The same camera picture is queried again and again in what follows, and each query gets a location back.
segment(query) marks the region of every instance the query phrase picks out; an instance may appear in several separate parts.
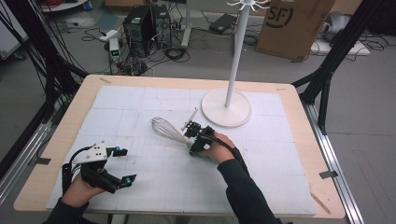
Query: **whisk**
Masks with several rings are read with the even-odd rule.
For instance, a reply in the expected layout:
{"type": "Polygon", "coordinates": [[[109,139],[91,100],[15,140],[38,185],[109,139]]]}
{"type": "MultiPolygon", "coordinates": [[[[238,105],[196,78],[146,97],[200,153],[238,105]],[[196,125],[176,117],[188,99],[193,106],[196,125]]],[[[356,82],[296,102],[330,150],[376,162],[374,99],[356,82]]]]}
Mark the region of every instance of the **whisk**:
{"type": "Polygon", "coordinates": [[[172,139],[179,143],[185,144],[188,148],[191,148],[192,142],[187,140],[181,133],[166,119],[155,117],[151,120],[151,127],[155,133],[160,136],[172,139]]]}

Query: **wooden table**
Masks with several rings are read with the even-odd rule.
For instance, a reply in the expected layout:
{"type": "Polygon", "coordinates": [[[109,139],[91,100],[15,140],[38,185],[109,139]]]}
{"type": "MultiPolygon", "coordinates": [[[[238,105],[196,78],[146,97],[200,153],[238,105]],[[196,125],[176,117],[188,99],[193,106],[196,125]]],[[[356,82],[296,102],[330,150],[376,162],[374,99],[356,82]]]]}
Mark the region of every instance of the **wooden table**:
{"type": "MultiPolygon", "coordinates": [[[[180,79],[161,77],[116,77],[90,75],[85,78],[75,99],[66,111],[42,157],[50,158],[48,165],[37,164],[29,176],[14,207],[19,211],[46,211],[46,204],[64,157],[73,145],[78,130],[92,107],[96,93],[102,86],[131,86],[173,89],[227,88],[228,81],[180,79]]],[[[319,173],[328,170],[318,142],[300,102],[297,91],[290,84],[235,82],[236,90],[279,94],[295,146],[315,201],[317,214],[313,218],[344,218],[346,212],[331,178],[322,179],[319,173]]]]}

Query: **cardboard box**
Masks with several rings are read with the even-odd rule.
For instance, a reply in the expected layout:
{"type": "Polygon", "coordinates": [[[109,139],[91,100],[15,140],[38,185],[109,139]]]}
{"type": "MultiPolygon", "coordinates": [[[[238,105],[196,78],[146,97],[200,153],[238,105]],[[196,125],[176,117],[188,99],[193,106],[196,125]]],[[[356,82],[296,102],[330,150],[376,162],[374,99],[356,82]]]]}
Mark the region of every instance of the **cardboard box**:
{"type": "Polygon", "coordinates": [[[335,0],[272,0],[256,50],[303,61],[335,0]]]}
{"type": "Polygon", "coordinates": [[[149,0],[105,0],[107,7],[133,7],[134,5],[149,6],[149,0]]]}

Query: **electronic equipment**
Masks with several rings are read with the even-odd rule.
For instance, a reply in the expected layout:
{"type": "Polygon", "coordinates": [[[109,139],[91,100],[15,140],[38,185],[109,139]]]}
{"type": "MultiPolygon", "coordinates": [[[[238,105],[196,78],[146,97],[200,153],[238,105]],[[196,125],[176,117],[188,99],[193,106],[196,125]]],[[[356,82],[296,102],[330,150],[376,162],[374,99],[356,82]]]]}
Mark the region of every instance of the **electronic equipment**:
{"type": "Polygon", "coordinates": [[[216,21],[209,25],[209,30],[217,34],[223,34],[228,28],[236,23],[236,17],[228,14],[222,15],[216,21]]]}
{"type": "Polygon", "coordinates": [[[110,54],[110,59],[113,63],[120,62],[120,45],[118,38],[111,38],[108,41],[108,52],[110,54]]]}
{"type": "Polygon", "coordinates": [[[149,46],[144,42],[131,42],[129,44],[130,54],[133,57],[146,58],[149,56],[149,46]]]}
{"type": "Polygon", "coordinates": [[[188,138],[193,137],[195,139],[194,143],[190,148],[190,155],[196,155],[200,151],[207,148],[207,146],[210,147],[212,145],[212,142],[215,141],[220,145],[227,147],[227,149],[230,150],[233,156],[241,163],[245,173],[250,176],[248,172],[248,167],[245,164],[244,158],[242,157],[239,149],[237,147],[231,147],[227,143],[215,137],[215,130],[213,130],[210,126],[201,128],[201,125],[199,123],[190,120],[189,123],[186,124],[186,128],[187,130],[184,133],[184,136],[188,138]]]}
{"type": "Polygon", "coordinates": [[[339,11],[331,12],[324,23],[328,26],[324,32],[324,39],[332,43],[332,39],[337,37],[339,33],[341,34],[349,23],[349,20],[350,16],[344,15],[339,11]]]}
{"type": "Polygon", "coordinates": [[[148,6],[134,6],[122,25],[130,41],[145,42],[155,36],[148,6]]]}
{"type": "Polygon", "coordinates": [[[158,48],[171,48],[171,17],[169,16],[166,5],[154,5],[151,7],[151,11],[154,19],[158,48]]]}
{"type": "Polygon", "coordinates": [[[116,192],[117,189],[131,187],[136,175],[127,175],[118,179],[105,169],[105,164],[111,154],[113,157],[120,157],[126,156],[127,153],[127,149],[106,147],[104,142],[78,150],[71,157],[70,162],[62,166],[63,193],[72,183],[73,173],[78,167],[81,169],[82,179],[92,187],[101,188],[110,193],[116,192]]]}
{"type": "Polygon", "coordinates": [[[150,7],[134,6],[122,25],[131,55],[148,57],[149,41],[155,36],[150,7]]]}

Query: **person's hand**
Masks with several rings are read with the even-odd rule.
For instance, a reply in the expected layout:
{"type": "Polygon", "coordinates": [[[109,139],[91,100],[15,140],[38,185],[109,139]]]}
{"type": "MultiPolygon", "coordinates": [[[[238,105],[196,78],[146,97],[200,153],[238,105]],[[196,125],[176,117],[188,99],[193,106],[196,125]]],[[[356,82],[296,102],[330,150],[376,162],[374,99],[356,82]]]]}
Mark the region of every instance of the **person's hand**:
{"type": "Polygon", "coordinates": [[[103,192],[105,192],[104,189],[91,187],[87,182],[82,180],[81,174],[78,174],[62,197],[62,202],[70,206],[81,207],[93,196],[103,192]]]}
{"type": "MultiPolygon", "coordinates": [[[[215,133],[215,137],[224,143],[228,144],[230,147],[235,147],[233,141],[228,138],[227,135],[222,133],[215,133]]],[[[200,152],[201,156],[208,156],[214,161],[216,164],[220,164],[224,161],[234,159],[233,153],[227,148],[219,143],[212,141],[212,144],[209,149],[204,149],[200,152]]]]}

